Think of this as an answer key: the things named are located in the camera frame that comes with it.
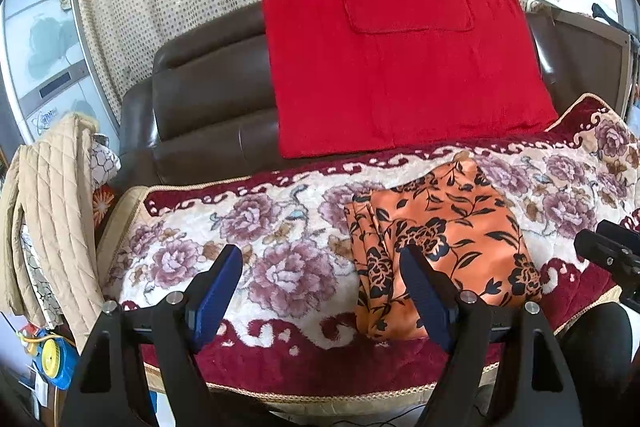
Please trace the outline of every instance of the cabinet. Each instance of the cabinet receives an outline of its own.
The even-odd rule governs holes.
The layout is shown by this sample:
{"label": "cabinet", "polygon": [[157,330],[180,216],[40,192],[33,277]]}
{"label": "cabinet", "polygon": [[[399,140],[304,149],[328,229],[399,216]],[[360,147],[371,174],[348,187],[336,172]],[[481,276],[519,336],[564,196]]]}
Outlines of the cabinet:
{"label": "cabinet", "polygon": [[78,0],[4,0],[0,68],[22,139],[32,143],[69,111],[95,118],[109,147],[118,125],[97,82]]}

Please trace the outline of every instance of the brown leather sofa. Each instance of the brown leather sofa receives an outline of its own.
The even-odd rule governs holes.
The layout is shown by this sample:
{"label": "brown leather sofa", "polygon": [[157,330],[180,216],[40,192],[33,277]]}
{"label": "brown leather sofa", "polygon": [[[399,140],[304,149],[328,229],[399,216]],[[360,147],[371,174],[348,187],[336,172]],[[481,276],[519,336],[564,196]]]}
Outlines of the brown leather sofa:
{"label": "brown leather sofa", "polygon": [[[559,23],[557,15],[544,10],[527,14],[527,19],[558,113],[585,91],[596,92],[615,107],[623,62],[620,47]],[[152,76],[124,97],[122,169],[113,181],[117,192],[133,185],[212,182],[311,161],[285,160],[278,153],[264,31],[260,3],[255,3],[158,50]]]}

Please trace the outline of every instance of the yellow toy wheel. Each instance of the yellow toy wheel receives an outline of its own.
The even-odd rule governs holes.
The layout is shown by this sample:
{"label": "yellow toy wheel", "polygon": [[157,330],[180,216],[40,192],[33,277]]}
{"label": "yellow toy wheel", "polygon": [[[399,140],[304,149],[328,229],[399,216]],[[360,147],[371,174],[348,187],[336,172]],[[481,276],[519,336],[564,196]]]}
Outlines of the yellow toy wheel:
{"label": "yellow toy wheel", "polygon": [[60,348],[53,339],[42,346],[42,368],[49,378],[56,378],[60,371]]}

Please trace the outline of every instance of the orange cloth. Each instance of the orange cloth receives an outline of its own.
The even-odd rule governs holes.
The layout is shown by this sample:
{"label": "orange cloth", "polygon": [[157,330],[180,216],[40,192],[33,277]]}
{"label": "orange cloth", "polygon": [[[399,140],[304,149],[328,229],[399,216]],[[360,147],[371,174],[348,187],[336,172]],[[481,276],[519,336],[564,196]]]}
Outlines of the orange cloth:
{"label": "orange cloth", "polygon": [[357,194],[344,211],[360,278],[356,325],[372,339],[427,335],[400,275],[405,245],[488,304],[542,297],[513,213],[466,153],[406,185]]}

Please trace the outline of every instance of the metal bolt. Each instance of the metal bolt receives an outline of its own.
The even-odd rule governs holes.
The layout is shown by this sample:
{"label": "metal bolt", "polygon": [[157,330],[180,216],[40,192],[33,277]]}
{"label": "metal bolt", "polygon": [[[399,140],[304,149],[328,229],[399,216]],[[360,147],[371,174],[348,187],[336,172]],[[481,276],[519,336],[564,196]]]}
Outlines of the metal bolt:
{"label": "metal bolt", "polygon": [[184,298],[184,293],[171,292],[169,293],[169,295],[166,296],[166,301],[171,305],[175,305],[175,304],[181,303],[183,298]]}
{"label": "metal bolt", "polygon": [[527,301],[524,304],[524,309],[526,309],[526,311],[529,312],[531,315],[535,315],[536,313],[540,312],[540,306],[538,306],[537,302],[533,302],[533,301]]}
{"label": "metal bolt", "polygon": [[118,309],[118,303],[116,301],[107,301],[102,305],[102,312],[107,315],[111,315]]}
{"label": "metal bolt", "polygon": [[467,304],[473,304],[478,301],[478,296],[471,290],[462,290],[462,292],[460,292],[460,300]]}

